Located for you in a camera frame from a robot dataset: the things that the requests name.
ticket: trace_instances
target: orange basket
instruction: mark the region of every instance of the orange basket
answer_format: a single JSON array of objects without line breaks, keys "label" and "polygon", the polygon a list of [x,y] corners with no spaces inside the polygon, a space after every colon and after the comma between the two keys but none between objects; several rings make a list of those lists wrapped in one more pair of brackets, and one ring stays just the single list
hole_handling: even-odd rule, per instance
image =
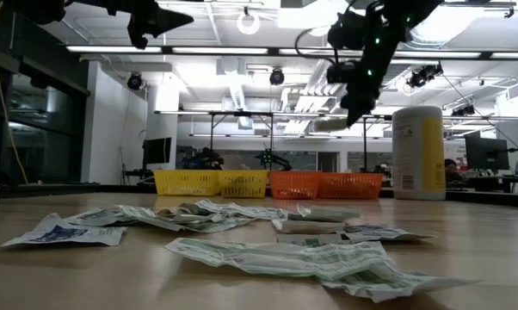
[{"label": "orange basket", "polygon": [[270,190],[275,199],[315,199],[319,171],[271,171]]},{"label": "orange basket", "polygon": [[324,172],[318,198],[378,199],[382,182],[383,174]]}]

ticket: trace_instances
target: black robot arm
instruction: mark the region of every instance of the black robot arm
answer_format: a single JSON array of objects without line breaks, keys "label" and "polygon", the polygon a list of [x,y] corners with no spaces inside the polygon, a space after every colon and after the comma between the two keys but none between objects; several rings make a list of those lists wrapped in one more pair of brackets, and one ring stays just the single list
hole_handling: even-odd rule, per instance
[{"label": "black robot arm", "polygon": [[[203,2],[203,0],[183,0]],[[154,0],[5,0],[14,11],[25,15],[28,19],[45,25],[60,22],[64,18],[65,7],[72,3],[88,4],[104,8],[111,16],[118,11],[131,14],[127,26],[131,43],[145,49],[148,40],[145,34],[157,38],[160,34],[194,21],[190,15],[161,9]]]}]

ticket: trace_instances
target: yellow plastic basket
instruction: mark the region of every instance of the yellow plastic basket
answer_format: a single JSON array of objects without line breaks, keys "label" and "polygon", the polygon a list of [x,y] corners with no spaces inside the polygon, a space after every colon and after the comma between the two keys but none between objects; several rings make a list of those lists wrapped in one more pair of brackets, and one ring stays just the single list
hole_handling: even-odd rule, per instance
[{"label": "yellow plastic basket", "polygon": [[158,195],[217,195],[219,175],[215,170],[155,170]]},{"label": "yellow plastic basket", "polygon": [[222,170],[219,184],[223,197],[263,198],[267,188],[266,170]]}]

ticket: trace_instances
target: white plastic container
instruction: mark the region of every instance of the white plastic container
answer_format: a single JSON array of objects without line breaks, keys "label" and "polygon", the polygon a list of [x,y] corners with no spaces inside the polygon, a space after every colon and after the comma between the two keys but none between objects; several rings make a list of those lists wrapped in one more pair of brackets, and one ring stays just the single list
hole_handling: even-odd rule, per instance
[{"label": "white plastic container", "polygon": [[393,114],[393,191],[397,199],[445,199],[440,108],[403,108]]}]

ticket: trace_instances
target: fluorescent light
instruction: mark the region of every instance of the fluorescent light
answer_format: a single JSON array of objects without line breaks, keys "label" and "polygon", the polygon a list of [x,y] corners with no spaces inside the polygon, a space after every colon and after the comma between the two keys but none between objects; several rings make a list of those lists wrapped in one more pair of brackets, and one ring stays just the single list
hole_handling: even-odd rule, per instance
[{"label": "fluorescent light", "polygon": [[206,111],[156,111],[165,115],[209,115]]},{"label": "fluorescent light", "polygon": [[464,58],[475,59],[481,55],[479,52],[428,52],[428,51],[396,51],[395,57],[427,58],[427,59],[451,59]]},{"label": "fluorescent light", "polygon": [[273,116],[319,117],[317,113],[273,113]]},{"label": "fluorescent light", "polygon": [[173,53],[197,53],[197,54],[261,54],[266,55],[267,48],[248,47],[173,47]]},{"label": "fluorescent light", "polygon": [[[300,48],[299,51],[304,55],[334,56],[334,50],[331,48]],[[281,48],[280,55],[297,55],[297,51],[295,48]],[[337,51],[337,55],[343,58],[359,58],[362,56],[362,51],[341,50]]]},{"label": "fluorescent light", "polygon": [[148,46],[141,50],[133,46],[67,46],[68,51],[74,53],[161,53],[162,48]]},{"label": "fluorescent light", "polygon": [[437,60],[421,60],[421,59],[392,59],[391,65],[438,65]]},{"label": "fluorescent light", "polygon": [[518,59],[518,53],[493,53],[492,59]]}]

